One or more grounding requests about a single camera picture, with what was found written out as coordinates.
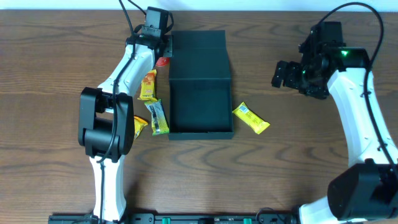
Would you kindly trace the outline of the red soda can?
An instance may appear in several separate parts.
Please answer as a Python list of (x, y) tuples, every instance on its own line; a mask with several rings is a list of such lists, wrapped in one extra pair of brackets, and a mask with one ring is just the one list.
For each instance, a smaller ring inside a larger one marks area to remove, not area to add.
[(168, 65), (169, 62), (170, 62), (170, 59), (168, 57), (160, 57), (155, 65), (157, 67), (164, 67), (164, 66)]

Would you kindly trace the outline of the orange yellow snack packet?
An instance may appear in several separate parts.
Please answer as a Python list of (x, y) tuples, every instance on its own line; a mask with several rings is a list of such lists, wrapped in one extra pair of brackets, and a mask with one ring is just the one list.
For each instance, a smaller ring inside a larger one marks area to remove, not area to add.
[(141, 91), (138, 97), (142, 101), (157, 101), (155, 93), (156, 70), (149, 71), (141, 82)]

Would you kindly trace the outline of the yellow snack bar wrapper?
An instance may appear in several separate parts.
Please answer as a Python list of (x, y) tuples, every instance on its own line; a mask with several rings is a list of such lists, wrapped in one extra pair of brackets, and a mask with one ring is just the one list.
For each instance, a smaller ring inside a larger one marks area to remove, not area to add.
[(245, 102), (242, 102), (236, 109), (234, 109), (233, 114), (244, 121), (256, 134), (261, 134), (270, 126), (268, 122), (253, 113)]

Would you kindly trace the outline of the black gift box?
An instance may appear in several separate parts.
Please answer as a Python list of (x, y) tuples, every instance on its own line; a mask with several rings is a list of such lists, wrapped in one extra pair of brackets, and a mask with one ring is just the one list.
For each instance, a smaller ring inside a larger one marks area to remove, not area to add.
[(172, 33), (169, 139), (232, 139), (229, 57), (223, 30)]

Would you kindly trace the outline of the green yellow snack bar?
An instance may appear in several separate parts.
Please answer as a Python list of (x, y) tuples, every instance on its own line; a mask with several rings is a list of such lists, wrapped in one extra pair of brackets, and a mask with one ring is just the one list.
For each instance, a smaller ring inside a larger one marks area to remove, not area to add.
[(144, 104), (151, 113), (152, 135), (168, 134), (169, 126), (165, 117), (162, 100), (147, 101)]

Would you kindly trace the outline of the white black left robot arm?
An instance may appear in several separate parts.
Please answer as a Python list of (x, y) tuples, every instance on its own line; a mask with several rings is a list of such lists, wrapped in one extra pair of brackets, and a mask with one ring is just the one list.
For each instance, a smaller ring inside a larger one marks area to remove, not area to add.
[(112, 74), (98, 87), (81, 92), (78, 142), (95, 177), (91, 223), (119, 223), (124, 218), (123, 166), (134, 141), (133, 96), (158, 59), (173, 55), (171, 30), (137, 26)]

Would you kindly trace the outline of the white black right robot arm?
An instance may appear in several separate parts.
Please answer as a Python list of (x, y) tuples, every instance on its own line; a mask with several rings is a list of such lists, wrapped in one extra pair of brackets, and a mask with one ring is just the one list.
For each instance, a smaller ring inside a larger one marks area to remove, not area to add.
[(358, 223), (397, 217), (397, 147), (393, 143), (367, 70), (365, 49), (325, 48), (301, 62), (277, 63), (272, 86), (324, 100), (332, 96), (348, 147), (348, 169), (327, 195), (299, 206), (298, 223)]

